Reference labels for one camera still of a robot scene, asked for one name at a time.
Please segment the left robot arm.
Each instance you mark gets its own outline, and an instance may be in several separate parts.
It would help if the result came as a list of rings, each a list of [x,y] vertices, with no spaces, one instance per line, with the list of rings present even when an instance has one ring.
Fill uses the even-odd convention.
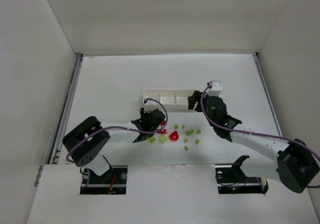
[[[142,108],[139,119],[106,128],[97,117],[90,116],[63,137],[62,144],[67,150],[65,159],[103,178],[111,171],[110,164],[104,158],[107,143],[145,141],[156,133],[167,115],[159,109],[145,112]]]

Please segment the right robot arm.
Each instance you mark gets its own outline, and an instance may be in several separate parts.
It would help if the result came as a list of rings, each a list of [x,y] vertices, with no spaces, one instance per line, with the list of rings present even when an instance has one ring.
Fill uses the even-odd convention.
[[[227,112],[218,96],[195,91],[188,97],[188,109],[202,112],[215,133],[222,139],[244,145],[275,162],[279,180],[291,191],[301,193],[319,173],[319,156],[304,142],[279,136],[241,130],[241,120]]]

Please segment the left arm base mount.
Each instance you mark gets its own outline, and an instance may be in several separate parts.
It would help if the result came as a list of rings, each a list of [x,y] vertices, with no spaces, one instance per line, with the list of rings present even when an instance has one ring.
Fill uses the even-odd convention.
[[[125,195],[128,166],[112,165],[104,155],[98,155],[89,166],[80,168],[81,195]]]

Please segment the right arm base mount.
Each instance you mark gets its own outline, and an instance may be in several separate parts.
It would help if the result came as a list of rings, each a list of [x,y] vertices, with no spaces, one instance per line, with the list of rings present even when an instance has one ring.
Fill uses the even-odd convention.
[[[222,194],[266,194],[269,190],[268,182],[261,177],[248,177],[241,169],[248,155],[240,156],[233,163],[216,164],[215,180],[217,190]]]

